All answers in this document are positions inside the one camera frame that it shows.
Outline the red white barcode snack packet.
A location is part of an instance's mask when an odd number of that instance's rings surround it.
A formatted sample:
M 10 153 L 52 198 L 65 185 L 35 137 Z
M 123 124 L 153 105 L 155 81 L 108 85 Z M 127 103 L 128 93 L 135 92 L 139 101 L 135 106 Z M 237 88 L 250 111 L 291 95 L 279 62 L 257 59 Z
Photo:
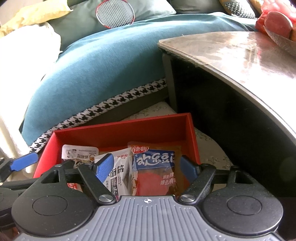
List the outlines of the red white barcode snack packet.
M 67 186 L 69 188 L 74 189 L 74 190 L 78 190 L 78 184 L 77 183 L 67 183 Z

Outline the white gluten strip packet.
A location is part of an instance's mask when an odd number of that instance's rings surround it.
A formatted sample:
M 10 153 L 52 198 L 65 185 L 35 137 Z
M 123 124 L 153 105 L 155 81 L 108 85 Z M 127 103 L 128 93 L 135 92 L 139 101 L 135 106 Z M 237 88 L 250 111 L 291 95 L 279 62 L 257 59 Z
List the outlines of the white gluten strip packet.
M 115 196 L 116 200 L 119 200 L 121 196 L 131 195 L 130 161 L 132 160 L 132 151 L 131 148 L 126 148 L 110 153 L 114 157 L 114 166 L 103 184 Z M 104 155 L 96 156 L 94 162 L 98 162 Z

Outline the blue red tofu snack packet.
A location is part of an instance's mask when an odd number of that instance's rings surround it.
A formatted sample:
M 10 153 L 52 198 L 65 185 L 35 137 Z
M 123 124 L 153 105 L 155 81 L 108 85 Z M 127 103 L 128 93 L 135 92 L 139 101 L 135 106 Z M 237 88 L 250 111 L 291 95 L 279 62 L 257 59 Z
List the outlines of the blue red tofu snack packet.
M 129 142 L 130 184 L 133 196 L 178 197 L 184 184 L 177 170 L 182 156 L 181 146 Z

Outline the white small snack packet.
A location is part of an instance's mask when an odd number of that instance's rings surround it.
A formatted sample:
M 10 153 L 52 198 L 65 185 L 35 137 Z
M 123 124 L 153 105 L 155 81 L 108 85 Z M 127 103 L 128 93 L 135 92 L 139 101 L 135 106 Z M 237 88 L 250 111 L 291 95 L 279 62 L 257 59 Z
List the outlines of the white small snack packet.
M 74 161 L 74 168 L 76 168 L 81 164 L 94 162 L 98 155 L 99 149 L 97 147 L 63 145 L 61 159 Z

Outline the red cardboard box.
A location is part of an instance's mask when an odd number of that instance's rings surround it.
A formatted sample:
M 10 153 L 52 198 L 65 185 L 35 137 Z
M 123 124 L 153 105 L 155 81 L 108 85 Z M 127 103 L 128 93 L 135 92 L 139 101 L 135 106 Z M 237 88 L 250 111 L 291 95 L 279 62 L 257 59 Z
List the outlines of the red cardboard box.
M 94 126 L 69 128 L 53 132 L 37 165 L 34 177 L 62 162 L 63 145 L 97 147 L 101 154 L 122 150 L 129 142 L 181 146 L 182 155 L 200 163 L 198 145 L 191 114 L 173 114 L 154 118 L 142 118 Z M 182 174 L 184 187 L 189 182 Z

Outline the teal sofa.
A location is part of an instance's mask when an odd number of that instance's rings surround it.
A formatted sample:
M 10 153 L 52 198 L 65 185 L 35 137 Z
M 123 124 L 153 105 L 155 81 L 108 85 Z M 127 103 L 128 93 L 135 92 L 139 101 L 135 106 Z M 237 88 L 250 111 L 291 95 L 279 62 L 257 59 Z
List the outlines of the teal sofa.
M 254 29 L 254 19 L 217 12 L 163 16 L 84 37 L 43 77 L 27 108 L 22 137 L 39 152 L 55 130 L 80 126 L 164 89 L 161 39 Z

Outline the dark coffee table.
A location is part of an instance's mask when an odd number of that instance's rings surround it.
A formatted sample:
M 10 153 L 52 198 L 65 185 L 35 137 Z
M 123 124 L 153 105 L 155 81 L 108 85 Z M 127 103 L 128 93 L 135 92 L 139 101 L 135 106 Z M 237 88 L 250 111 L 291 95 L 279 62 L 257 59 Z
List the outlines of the dark coffee table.
M 189 112 L 230 161 L 295 197 L 295 56 L 259 32 L 159 40 L 173 109 Z

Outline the white towel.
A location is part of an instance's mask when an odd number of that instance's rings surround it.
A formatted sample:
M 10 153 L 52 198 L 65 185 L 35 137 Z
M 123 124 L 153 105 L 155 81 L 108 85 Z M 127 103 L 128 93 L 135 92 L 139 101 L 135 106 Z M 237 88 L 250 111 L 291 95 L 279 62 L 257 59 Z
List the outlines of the white towel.
M 61 37 L 48 23 L 1 37 L 1 157 L 29 153 L 19 130 L 31 98 L 57 61 Z

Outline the grey green back cushion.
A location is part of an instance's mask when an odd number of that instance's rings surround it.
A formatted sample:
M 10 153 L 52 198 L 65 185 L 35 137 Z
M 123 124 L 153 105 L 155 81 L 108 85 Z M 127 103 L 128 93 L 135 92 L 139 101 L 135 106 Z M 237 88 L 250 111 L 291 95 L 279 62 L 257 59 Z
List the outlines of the grey green back cushion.
M 83 1 L 49 21 L 61 36 L 61 50 L 86 36 L 133 22 L 176 14 L 168 1 Z

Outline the yellow pillow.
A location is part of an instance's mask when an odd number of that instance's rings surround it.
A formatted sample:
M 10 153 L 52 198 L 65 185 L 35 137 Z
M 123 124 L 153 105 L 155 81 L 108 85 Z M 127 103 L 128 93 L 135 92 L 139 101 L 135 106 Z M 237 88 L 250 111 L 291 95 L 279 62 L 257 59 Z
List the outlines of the yellow pillow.
M 21 8 L 13 18 L 1 26 L 1 37 L 24 26 L 42 24 L 57 19 L 72 11 L 67 1 L 42 1 Z

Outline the glass fruit bowl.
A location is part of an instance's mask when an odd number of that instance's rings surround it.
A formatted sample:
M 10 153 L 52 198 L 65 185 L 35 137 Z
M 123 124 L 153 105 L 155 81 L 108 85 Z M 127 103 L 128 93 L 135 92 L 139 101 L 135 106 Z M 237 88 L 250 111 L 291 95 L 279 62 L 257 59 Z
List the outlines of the glass fruit bowl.
M 281 35 L 278 35 L 266 27 L 264 27 L 266 33 L 268 36 L 282 49 L 283 51 L 286 51 L 290 55 L 294 56 L 296 55 L 296 42 L 292 41 L 290 39 L 287 39 Z

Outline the red badminton racket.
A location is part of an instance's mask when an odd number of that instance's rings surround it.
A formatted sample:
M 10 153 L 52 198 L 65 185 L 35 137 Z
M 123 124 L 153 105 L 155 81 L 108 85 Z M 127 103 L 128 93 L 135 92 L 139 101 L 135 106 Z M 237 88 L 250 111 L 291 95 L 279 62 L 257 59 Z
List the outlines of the red badminton racket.
M 135 20 L 132 6 L 122 0 L 103 1 L 96 8 L 96 17 L 108 29 L 131 25 Z

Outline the dark grey back cushion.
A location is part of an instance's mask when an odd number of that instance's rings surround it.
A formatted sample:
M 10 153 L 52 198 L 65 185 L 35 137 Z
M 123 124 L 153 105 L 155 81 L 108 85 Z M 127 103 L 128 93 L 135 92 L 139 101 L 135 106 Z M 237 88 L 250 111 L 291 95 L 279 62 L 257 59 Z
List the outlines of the dark grey back cushion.
M 227 13 L 218 0 L 170 0 L 178 14 Z

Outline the red apple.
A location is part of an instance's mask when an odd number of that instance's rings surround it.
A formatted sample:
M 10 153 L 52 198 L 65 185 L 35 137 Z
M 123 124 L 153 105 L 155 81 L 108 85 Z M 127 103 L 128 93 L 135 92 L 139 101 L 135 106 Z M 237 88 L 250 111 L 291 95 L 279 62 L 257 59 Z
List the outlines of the red apple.
M 278 11 L 270 11 L 264 20 L 264 27 L 273 33 L 289 39 L 290 32 L 292 31 L 292 22 L 286 15 Z

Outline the patterned yellow cushion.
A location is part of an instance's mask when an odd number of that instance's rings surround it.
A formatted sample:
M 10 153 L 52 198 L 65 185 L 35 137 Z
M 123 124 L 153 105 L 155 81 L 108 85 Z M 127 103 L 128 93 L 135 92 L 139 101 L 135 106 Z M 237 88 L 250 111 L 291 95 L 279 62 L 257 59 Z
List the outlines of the patterned yellow cushion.
M 255 19 L 259 17 L 258 11 L 246 0 L 219 0 L 226 13 L 240 18 Z

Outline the red plastic bag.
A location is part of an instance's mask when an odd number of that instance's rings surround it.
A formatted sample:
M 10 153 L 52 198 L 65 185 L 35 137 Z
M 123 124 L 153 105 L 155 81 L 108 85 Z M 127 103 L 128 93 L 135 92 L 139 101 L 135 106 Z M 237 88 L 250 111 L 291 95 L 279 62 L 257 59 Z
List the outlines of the red plastic bag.
M 263 32 L 264 20 L 271 11 L 277 11 L 286 15 L 295 24 L 295 6 L 290 1 L 263 1 L 261 15 L 256 21 L 256 30 Z

